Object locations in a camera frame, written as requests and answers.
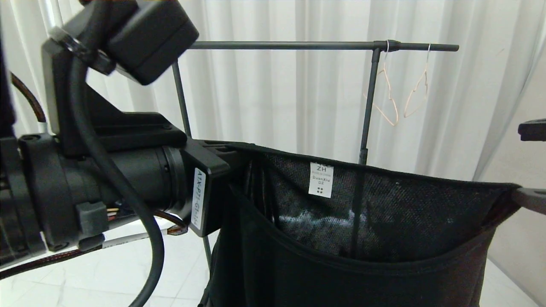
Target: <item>black fabric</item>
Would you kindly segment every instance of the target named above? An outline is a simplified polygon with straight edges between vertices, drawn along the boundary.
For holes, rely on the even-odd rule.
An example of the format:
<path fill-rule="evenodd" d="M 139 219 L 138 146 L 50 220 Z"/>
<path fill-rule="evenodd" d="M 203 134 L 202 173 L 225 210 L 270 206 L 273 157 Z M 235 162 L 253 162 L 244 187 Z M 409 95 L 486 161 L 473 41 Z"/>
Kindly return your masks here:
<path fill-rule="evenodd" d="M 209 284 L 214 307 L 475 307 L 512 184 L 391 172 L 237 144 Z M 310 162 L 334 167 L 308 194 Z"/>

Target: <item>black metal rack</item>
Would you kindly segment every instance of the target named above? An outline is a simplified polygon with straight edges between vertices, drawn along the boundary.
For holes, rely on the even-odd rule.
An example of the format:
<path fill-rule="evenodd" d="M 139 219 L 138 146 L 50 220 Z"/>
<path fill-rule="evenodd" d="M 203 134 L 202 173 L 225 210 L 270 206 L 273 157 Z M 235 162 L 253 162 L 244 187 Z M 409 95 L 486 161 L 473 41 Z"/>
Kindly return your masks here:
<path fill-rule="evenodd" d="M 421 51 L 458 51 L 458 45 L 448 44 L 421 44 L 401 43 L 396 40 L 376 40 L 374 42 L 233 42 L 233 41 L 210 41 L 195 42 L 190 49 L 197 50 L 373 50 L 372 65 L 370 70 L 370 82 L 366 98 L 366 111 L 364 114 L 364 125 L 362 128 L 362 139 L 360 141 L 359 164 L 366 164 L 367 141 L 370 130 L 370 119 L 373 106 L 373 95 L 377 80 L 377 70 L 381 52 L 394 52 L 399 50 L 421 50 Z M 176 92 L 182 112 L 182 121 L 186 134 L 191 137 L 189 126 L 188 110 L 180 77 L 178 62 L 173 64 Z M 208 237 L 203 237 L 205 253 L 210 267 L 210 244 Z"/>

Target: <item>white label sticker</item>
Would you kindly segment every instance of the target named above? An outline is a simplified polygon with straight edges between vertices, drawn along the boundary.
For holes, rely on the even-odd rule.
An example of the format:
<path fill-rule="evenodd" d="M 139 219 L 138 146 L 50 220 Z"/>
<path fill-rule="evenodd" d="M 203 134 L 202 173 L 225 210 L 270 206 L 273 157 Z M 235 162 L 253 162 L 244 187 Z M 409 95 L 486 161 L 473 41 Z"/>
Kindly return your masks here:
<path fill-rule="evenodd" d="M 311 174 L 309 176 L 309 194 L 332 197 L 332 181 L 334 180 L 334 167 L 311 162 Z"/>
<path fill-rule="evenodd" d="M 203 218 L 205 180 L 206 174 L 196 167 L 195 176 L 193 177 L 192 224 L 199 230 L 201 230 L 201 220 Z"/>

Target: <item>white tile floor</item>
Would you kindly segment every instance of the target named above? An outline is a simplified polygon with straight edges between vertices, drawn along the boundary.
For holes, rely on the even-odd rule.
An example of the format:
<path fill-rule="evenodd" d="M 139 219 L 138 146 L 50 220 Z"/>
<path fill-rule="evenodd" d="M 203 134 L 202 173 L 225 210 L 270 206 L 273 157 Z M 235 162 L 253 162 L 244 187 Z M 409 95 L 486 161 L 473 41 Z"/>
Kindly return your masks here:
<path fill-rule="evenodd" d="M 108 232 L 107 238 L 142 231 L 133 224 Z M 202 240 L 193 233 L 165 237 L 165 249 L 163 274 L 146 306 L 196 307 L 209 277 Z M 148 274 L 149 253 L 149 242 L 142 240 L 2 280 L 0 307 L 127 306 Z M 491 262 L 481 305 L 538 307 Z"/>

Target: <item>curtain fold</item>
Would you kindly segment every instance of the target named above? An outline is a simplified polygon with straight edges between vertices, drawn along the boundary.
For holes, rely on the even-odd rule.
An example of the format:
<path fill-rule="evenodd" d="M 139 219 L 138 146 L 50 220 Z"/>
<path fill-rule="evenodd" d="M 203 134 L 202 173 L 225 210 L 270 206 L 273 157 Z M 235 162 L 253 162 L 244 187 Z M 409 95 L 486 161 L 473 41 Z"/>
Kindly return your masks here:
<path fill-rule="evenodd" d="M 544 0 L 518 1 L 181 1 L 200 40 L 371 41 L 459 44 L 431 52 L 428 100 L 403 118 L 426 51 L 389 53 L 386 67 L 400 122 L 374 108 L 368 164 L 472 180 L 512 117 L 544 45 Z M 81 10 L 77 0 L 1 1 L 10 70 L 46 109 L 40 46 L 48 30 Z M 383 67 L 382 54 L 379 69 Z M 371 51 L 204 51 L 179 59 L 195 138 L 247 141 L 276 149 L 358 160 Z M 118 73 L 88 83 L 124 111 L 158 111 L 183 129 L 172 70 L 150 86 Z M 384 76 L 375 103 L 393 119 Z M 423 82 L 408 107 L 424 97 Z M 14 94 L 16 131 L 36 131 Z"/>

